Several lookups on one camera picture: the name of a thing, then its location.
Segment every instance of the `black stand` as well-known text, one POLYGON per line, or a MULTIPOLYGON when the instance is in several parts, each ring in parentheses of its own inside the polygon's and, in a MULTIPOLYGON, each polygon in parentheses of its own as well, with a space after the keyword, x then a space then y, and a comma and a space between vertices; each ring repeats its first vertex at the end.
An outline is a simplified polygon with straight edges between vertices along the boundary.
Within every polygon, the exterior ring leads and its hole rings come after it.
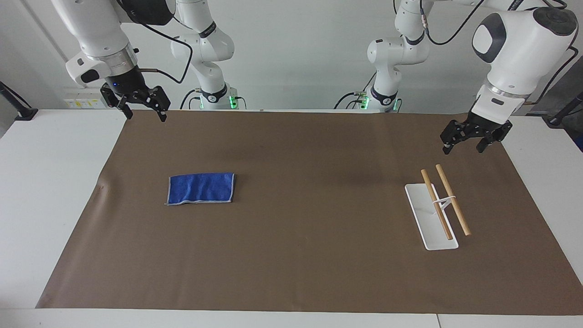
POLYGON ((583 102, 583 92, 577 95, 575 99, 571 100, 563 109, 561 109, 557 114, 545 118, 545 122, 551 128, 556 128, 561 125, 563 118, 575 109, 575 107, 579 106, 583 102))
POLYGON ((2 95, 8 102, 16 108, 18 111, 18 116, 14 119, 15 121, 30 121, 38 112, 36 108, 24 107, 10 91, 7 90, 4 83, 0 82, 0 95, 2 95))

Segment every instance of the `chopstick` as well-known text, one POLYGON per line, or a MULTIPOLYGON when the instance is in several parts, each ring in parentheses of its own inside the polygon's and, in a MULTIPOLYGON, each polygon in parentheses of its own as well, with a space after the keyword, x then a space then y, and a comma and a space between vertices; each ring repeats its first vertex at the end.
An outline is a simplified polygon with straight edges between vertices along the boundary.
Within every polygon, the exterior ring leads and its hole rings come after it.
POLYGON ((449 227, 447 227, 447 222, 445 221, 445 217, 443 216, 443 211, 441 210, 441 206, 439 203, 436 202, 437 196, 436 196, 436 194, 433 191, 433 188, 431 186, 431 181, 429 180, 429 175, 427 175, 427 170, 425 170, 425 169, 421 170, 421 175, 423 176, 423 181, 425 181, 425 186, 427 186, 427 191, 429 191, 429 196, 431 196, 431 200, 433 200, 433 206, 435 207, 435 209, 437 211, 437 216, 439 217, 439 220, 441 221, 441 226, 443 227, 443 231, 445 232, 447 240, 452 240, 453 237, 451 236, 451 232, 449 231, 449 227))
MULTIPOLYGON (((445 176, 445 172, 443 171, 441 164, 437 164, 436 169, 437 169, 437 173, 439 173, 439 177, 441 178, 441 181, 443 182, 443 186, 445 187, 445 190, 447 191, 447 196, 450 196, 450 197, 453 196, 454 191, 452 190, 451 185, 449 184, 449 181, 447 180, 447 177, 445 176)), ((470 231, 470 227, 468 226, 468 223, 466 222, 466 219, 462 213, 462 209, 459 207, 458 199, 456 197, 452 198, 451 204, 454 206, 455 215, 457 215, 457 217, 458 217, 459 224, 462 226, 462 229, 463 229, 463 233, 466 236, 471 235, 472 232, 470 231)))

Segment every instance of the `blue cloth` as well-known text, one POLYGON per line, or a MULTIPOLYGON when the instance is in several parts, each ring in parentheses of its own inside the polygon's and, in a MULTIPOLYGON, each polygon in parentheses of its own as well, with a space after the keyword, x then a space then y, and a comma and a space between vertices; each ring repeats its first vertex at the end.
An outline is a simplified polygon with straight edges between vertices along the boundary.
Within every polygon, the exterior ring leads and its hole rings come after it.
POLYGON ((171 176, 166 205, 184 203, 230 203, 235 173, 198 173, 171 176))

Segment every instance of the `black cable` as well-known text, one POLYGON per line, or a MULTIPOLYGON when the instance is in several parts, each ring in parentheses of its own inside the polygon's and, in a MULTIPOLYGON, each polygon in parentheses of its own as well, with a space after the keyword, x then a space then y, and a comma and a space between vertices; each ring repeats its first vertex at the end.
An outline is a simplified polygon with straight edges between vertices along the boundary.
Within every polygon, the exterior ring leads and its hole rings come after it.
POLYGON ((182 25, 182 26, 186 27, 186 28, 187 28, 187 29, 189 29, 189 30, 192 30, 192 28, 191 28, 191 27, 188 27, 188 25, 186 25, 185 23, 183 23, 183 22, 180 22, 180 20, 179 20, 178 18, 176 18, 176 14, 172 15, 172 18, 173 18, 175 21, 177 21, 177 22, 178 22, 178 24, 180 24, 180 25, 182 25))
POLYGON ((567 3, 564 2, 563 0, 553 0, 558 4, 561 4, 561 7, 556 7, 557 9, 565 9, 567 7, 567 3))
POLYGON ((190 98, 190 100, 188 101, 188 109, 191 109, 191 108, 190 108, 191 102, 192 102, 193 100, 195 100, 195 99, 196 99, 196 100, 200 100, 201 98, 200 98, 200 97, 192 97, 192 98, 190 98))
POLYGON ((355 106, 358 103, 360 103, 360 100, 352 100, 351 102, 348 103, 348 105, 346 105, 346 108, 345 109, 348 109, 348 107, 350 106, 350 104, 354 104, 353 106, 355 106))
POLYGON ((338 102, 336 103, 336 105, 334 105, 334 109, 338 109, 338 105, 340 105, 340 103, 341 103, 343 100, 345 100, 347 97, 350 97, 350 96, 356 96, 356 93, 355 93, 355 92, 350 92, 350 93, 347 93, 347 94, 345 94, 344 96, 342 96, 342 97, 340 98, 340 100, 338 100, 338 102))
POLYGON ((243 97, 235 97, 235 99, 243 99, 243 103, 245 104, 245 110, 247 110, 247 101, 243 97))
MULTIPOLYGON (((126 13, 128 13, 128 15, 130 15, 130 13, 131 13, 131 12, 128 12, 128 11, 125 9, 124 5, 121 3, 121 0, 117 0, 117 3, 120 5, 120 7, 121 7, 121 8, 122 8, 124 11, 126 11, 126 13)), ((154 28, 150 27, 149 25, 146 25, 146 24, 144 24, 144 23, 140 22, 140 21, 138 20, 138 18, 137 18, 135 15, 133 15, 133 14, 132 14, 132 16, 133 16, 133 19, 132 19, 132 20, 133 20, 134 22, 136 22, 136 23, 138 23, 138 24, 142 25, 143 27, 145 27, 145 28, 149 29, 150 31, 152 31, 152 32, 154 32, 154 33, 156 33, 156 34, 158 34, 159 36, 162 36, 162 37, 164 37, 164 38, 166 38, 166 39, 168 39, 168 40, 170 40, 170 41, 174 41, 174 42, 176 42, 176 43, 180 43, 180 44, 182 44, 183 46, 186 46, 186 47, 187 47, 187 48, 190 50, 190 55, 188 56, 188 61, 187 61, 187 63, 186 63, 186 67, 184 68, 184 73, 182 73, 182 78, 180 78, 180 80, 178 80, 178 79, 174 78, 173 76, 171 76, 170 74, 168 74, 168 73, 166 73, 166 72, 164 72, 164 71, 161 71, 161 70, 159 70, 159 69, 156 69, 156 73, 160 73, 160 74, 162 74, 162 75, 165 75, 165 76, 169 77, 169 78, 170 78, 172 81, 174 81, 174 82, 176 82, 176 83, 178 83, 178 84, 181 84, 182 82, 184 82, 184 78, 186 77, 186 74, 188 73, 188 67, 190 67, 190 63, 191 63, 191 61, 192 61, 192 55, 194 54, 194 50, 192 49, 192 47, 191 47, 191 46, 190 46, 188 43, 186 43, 186 42, 182 42, 182 41, 180 41, 180 40, 178 40, 178 39, 175 39, 175 38, 173 38, 173 37, 171 37, 171 36, 168 36, 168 35, 166 35, 166 34, 164 34, 164 33, 160 32, 160 31, 158 31, 158 30, 156 30, 156 29, 154 29, 154 28)))
POLYGON ((198 88, 190 90, 189 92, 187 92, 186 96, 184 96, 184 99, 180 103, 180 108, 178 108, 178 109, 182 109, 184 107, 184 103, 186 102, 186 99, 188 98, 188 96, 190 96, 193 92, 196 92, 197 90, 198 90, 198 88))
POLYGON ((553 76, 550 78, 550 80, 548 81, 548 83, 546 84, 545 88, 543 89, 543 91, 540 93, 539 98, 536 99, 535 102, 525 102, 523 105, 524 106, 530 106, 530 105, 536 105, 539 103, 539 101, 545 96, 547 90, 549 89, 550 85, 553 83, 554 79, 557 78, 557 75, 559 75, 559 73, 573 60, 575 59, 575 57, 577 57, 577 55, 579 54, 579 49, 573 47, 573 46, 569 46, 569 48, 573 51, 573 55, 567 59, 566 62, 564 62, 561 67, 559 67, 559 69, 553 74, 553 76))
POLYGON ((427 34, 427 38, 429 38, 429 40, 433 44, 435 44, 437 46, 443 46, 444 44, 448 44, 451 40, 453 40, 458 35, 458 33, 462 30, 462 28, 464 27, 464 25, 466 25, 466 23, 470 20, 470 18, 473 16, 473 14, 482 5, 482 3, 484 1, 485 0, 480 0, 480 2, 477 3, 477 5, 472 9, 472 11, 468 15, 468 17, 466 17, 466 19, 463 21, 463 23, 459 26, 458 30, 455 31, 454 35, 452 35, 447 41, 445 41, 445 42, 436 42, 435 40, 433 40, 433 38, 429 34, 429 24, 427 23, 427 17, 425 16, 425 11, 423 10, 423 0, 419 0, 419 10, 421 12, 422 17, 424 17, 424 20, 425 20, 425 24, 424 25, 425 25, 425 34, 427 34))
POLYGON ((366 88, 368 87, 368 85, 370 84, 370 82, 373 81, 374 77, 377 76, 377 72, 375 72, 371 77, 370 80, 368 80, 368 82, 366 83, 366 85, 364 86, 362 92, 364 92, 366 90, 366 88))

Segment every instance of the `green indicator light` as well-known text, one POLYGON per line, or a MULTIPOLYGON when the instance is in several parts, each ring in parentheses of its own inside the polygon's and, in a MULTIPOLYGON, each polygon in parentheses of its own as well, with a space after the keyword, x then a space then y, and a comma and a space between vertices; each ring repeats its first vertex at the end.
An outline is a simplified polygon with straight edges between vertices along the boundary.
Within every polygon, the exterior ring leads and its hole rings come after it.
POLYGON ((230 96, 229 99, 231 100, 231 109, 237 108, 237 99, 233 96, 230 96))
POLYGON ((401 105, 403 104, 403 100, 401 98, 397 98, 395 103, 393 104, 393 111, 399 112, 401 109, 401 105))
POLYGON ((360 104, 360 109, 367 109, 368 108, 368 103, 370 102, 370 98, 367 96, 364 96, 364 100, 363 102, 360 104))

